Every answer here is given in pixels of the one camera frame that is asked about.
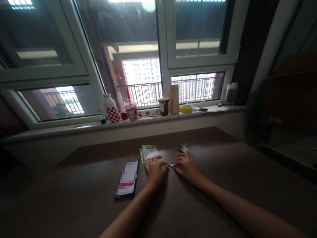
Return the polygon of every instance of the metal railing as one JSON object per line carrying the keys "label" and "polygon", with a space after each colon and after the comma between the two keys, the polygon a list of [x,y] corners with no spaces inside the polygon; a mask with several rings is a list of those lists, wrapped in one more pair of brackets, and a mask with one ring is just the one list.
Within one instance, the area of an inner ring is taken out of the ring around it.
{"label": "metal railing", "polygon": [[54,109],[65,105],[70,113],[83,114],[84,110],[78,101],[75,91],[43,93],[49,105]]}
{"label": "metal railing", "polygon": [[[214,83],[214,77],[172,81],[172,85],[178,84],[179,103],[213,99]],[[161,83],[132,84],[117,87],[125,98],[127,98],[126,89],[129,89],[131,99],[137,102],[138,109],[156,107],[159,105],[158,99],[162,97]]]}
{"label": "metal railing", "polygon": [[122,95],[128,98],[126,90],[129,89],[130,97],[137,102],[138,109],[156,107],[158,99],[162,97],[161,83],[146,83],[117,86]]}

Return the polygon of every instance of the marble window sill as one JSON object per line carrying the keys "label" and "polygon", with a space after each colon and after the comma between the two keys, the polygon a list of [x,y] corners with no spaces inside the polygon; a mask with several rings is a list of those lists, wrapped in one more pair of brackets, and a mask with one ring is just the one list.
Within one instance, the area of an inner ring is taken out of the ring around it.
{"label": "marble window sill", "polygon": [[62,126],[62,127],[53,127],[53,128],[45,128],[38,130],[29,130],[11,137],[6,137],[0,140],[1,144],[12,143],[18,141],[26,141],[31,139],[39,139],[39,138],[47,138],[53,136],[62,136],[62,135],[70,135],[77,134],[82,132],[91,132],[91,131],[100,131],[112,128],[119,128],[125,126],[133,126],[133,125],[142,125],[153,122],[162,122],[162,121],[170,121],[177,120],[182,118],[189,117],[197,117],[204,115],[211,115],[216,113],[225,113],[237,110],[244,110],[245,106],[232,106],[232,107],[218,107],[218,106],[208,106],[207,112],[193,112],[193,113],[179,113],[177,115],[169,114],[167,116],[159,116],[159,117],[141,117],[141,119],[136,121],[130,121],[129,119],[120,121],[118,123],[110,123],[107,121],[106,124],[102,125],[98,122],[91,123],[83,123],[80,125],[70,125],[70,126]]}

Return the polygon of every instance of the red straw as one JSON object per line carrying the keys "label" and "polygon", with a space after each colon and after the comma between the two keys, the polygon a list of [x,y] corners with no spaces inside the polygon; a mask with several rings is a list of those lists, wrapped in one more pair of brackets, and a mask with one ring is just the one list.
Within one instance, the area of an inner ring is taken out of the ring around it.
{"label": "red straw", "polygon": [[129,103],[131,105],[131,98],[130,98],[130,94],[129,94],[129,89],[126,89],[126,93],[128,94]]}

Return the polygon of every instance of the brown table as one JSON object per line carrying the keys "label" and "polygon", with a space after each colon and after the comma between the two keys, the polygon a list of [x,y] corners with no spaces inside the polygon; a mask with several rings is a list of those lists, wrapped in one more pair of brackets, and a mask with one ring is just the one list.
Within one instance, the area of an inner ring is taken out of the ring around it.
{"label": "brown table", "polygon": [[[143,144],[175,162],[187,142],[213,182],[317,236],[317,187],[216,127],[81,147],[0,216],[1,237],[98,237],[130,203],[114,201],[127,159]],[[136,194],[146,183],[140,163]],[[170,169],[136,237],[248,237],[215,202]]]}

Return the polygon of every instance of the phone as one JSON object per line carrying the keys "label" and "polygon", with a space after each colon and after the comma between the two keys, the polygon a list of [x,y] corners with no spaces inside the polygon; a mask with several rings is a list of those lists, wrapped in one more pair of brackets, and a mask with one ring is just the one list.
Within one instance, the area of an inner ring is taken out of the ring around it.
{"label": "phone", "polygon": [[128,161],[124,169],[120,181],[115,190],[115,198],[133,196],[135,194],[135,184],[139,170],[139,160]]}

